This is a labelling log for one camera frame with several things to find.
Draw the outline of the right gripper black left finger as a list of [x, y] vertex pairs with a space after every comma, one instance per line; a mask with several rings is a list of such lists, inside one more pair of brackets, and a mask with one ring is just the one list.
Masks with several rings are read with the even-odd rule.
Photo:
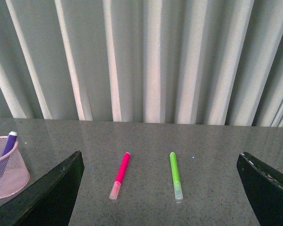
[[82, 153], [76, 151], [0, 206], [0, 226], [67, 226], [83, 171]]

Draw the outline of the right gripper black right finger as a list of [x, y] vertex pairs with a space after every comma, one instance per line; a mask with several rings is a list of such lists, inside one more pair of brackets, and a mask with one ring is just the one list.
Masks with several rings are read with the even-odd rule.
[[283, 226], [283, 174], [248, 152], [236, 167], [259, 224]]

